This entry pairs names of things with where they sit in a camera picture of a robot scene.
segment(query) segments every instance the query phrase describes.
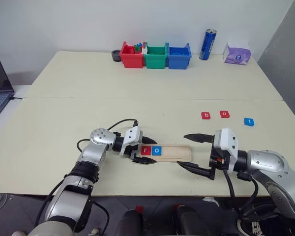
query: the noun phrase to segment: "white table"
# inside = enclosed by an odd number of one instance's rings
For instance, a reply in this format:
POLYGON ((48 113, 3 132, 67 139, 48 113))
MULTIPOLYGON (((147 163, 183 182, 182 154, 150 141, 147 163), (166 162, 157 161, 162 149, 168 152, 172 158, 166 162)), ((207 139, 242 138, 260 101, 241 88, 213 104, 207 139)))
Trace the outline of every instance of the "white table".
POLYGON ((282 100, 253 58, 244 66, 192 55, 186 70, 134 69, 110 53, 86 52, 56 53, 26 97, 282 100))
MULTIPOLYGON (((14 85, 13 89, 15 91, 14 97, 20 97, 23 98, 24 93, 29 89, 30 85, 14 85)), ((5 106, 5 108, 0 113, 0 130, 6 123, 6 121, 9 119, 11 114, 14 112, 14 110, 18 107, 18 105, 21 103, 21 99, 14 99, 10 100, 8 104, 5 106)))
MULTIPOLYGON (((26 98, 0 132, 0 192, 48 194, 71 171, 76 142, 92 130, 124 118, 137 118, 145 136, 160 144, 189 144, 193 162, 208 168, 210 144, 183 138, 213 134, 230 127, 239 149, 281 153, 295 170, 295 116, 284 101, 200 101, 164 99, 26 98), (219 112, 231 117, 222 119, 219 112), (211 120, 200 119, 209 111, 211 120), (253 118, 254 127, 243 119, 253 118)), ((124 132, 132 123, 114 131, 124 132)), ((253 185, 232 175, 236 194, 248 196, 253 185)), ((260 187, 260 195, 267 195, 260 187)), ((140 165, 109 152, 93 195, 229 196, 221 171, 215 181, 196 176, 176 163, 140 165)))

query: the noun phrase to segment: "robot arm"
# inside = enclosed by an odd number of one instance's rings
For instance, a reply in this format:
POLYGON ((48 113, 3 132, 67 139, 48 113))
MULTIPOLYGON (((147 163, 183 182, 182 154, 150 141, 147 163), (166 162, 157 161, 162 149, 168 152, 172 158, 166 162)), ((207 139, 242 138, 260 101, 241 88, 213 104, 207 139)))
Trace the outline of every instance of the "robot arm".
POLYGON ((216 131, 214 136, 188 134, 184 137, 195 142, 212 143, 212 149, 211 169, 178 162, 183 168, 212 180, 216 169, 227 170, 228 173, 236 171, 237 177, 242 180, 249 181, 253 177, 266 188, 281 214, 295 219, 295 172, 282 155, 269 150, 238 150, 237 137, 229 128, 216 131))
POLYGON ((125 138, 99 128, 92 131, 88 146, 81 152, 74 168, 67 174, 50 202, 45 222, 33 229, 29 236, 71 236, 84 229, 93 205, 91 197, 106 151, 129 155, 133 162, 150 164, 155 160, 136 157, 138 144, 155 144, 138 126, 126 131, 125 138))

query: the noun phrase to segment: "plastic bin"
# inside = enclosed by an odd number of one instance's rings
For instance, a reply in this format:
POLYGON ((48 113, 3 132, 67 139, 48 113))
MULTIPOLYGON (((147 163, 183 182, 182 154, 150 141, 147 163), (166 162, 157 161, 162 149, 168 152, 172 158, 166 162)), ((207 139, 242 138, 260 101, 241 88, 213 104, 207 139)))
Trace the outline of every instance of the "plastic bin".
POLYGON ((144 58, 141 50, 136 53, 133 46, 127 45, 126 41, 123 42, 119 55, 125 68, 143 68, 144 58))
POLYGON ((169 69, 187 69, 191 58, 189 43, 184 48, 170 47, 169 43, 165 44, 168 54, 169 69))
POLYGON ((147 46, 147 54, 144 54, 145 63, 148 69, 164 69, 167 59, 167 47, 147 46))

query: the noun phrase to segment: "blue can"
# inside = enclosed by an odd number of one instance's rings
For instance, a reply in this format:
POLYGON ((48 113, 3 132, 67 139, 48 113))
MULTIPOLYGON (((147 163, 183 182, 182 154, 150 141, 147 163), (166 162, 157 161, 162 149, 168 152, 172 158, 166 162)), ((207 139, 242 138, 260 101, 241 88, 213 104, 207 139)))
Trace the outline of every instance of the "blue can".
POLYGON ((207 60, 208 56, 210 56, 210 52, 216 37, 216 30, 214 29, 207 29, 205 38, 203 40, 203 45, 200 51, 200 56, 199 58, 202 60, 207 60))

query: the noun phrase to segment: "floor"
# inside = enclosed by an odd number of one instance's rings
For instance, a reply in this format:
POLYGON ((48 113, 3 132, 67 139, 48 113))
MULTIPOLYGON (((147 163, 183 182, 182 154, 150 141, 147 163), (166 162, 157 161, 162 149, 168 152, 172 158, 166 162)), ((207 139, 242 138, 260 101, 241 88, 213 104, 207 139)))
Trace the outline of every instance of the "floor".
MULTIPOLYGON (((232 210, 219 208, 215 203, 202 201, 200 197, 96 197, 98 203, 104 206, 110 214, 110 223, 106 236, 114 236, 123 214, 136 206, 143 206, 144 235, 174 235, 172 212, 175 204, 193 207, 200 215, 205 216, 208 224, 220 225, 224 233, 238 233, 235 228, 236 213, 232 210)), ((28 196, 9 195, 8 201, 0 209, 0 236, 9 236, 14 231, 29 233, 43 201, 28 196)), ((105 213, 92 207, 86 228, 77 236, 87 236, 93 228, 102 229, 106 222, 105 213)))

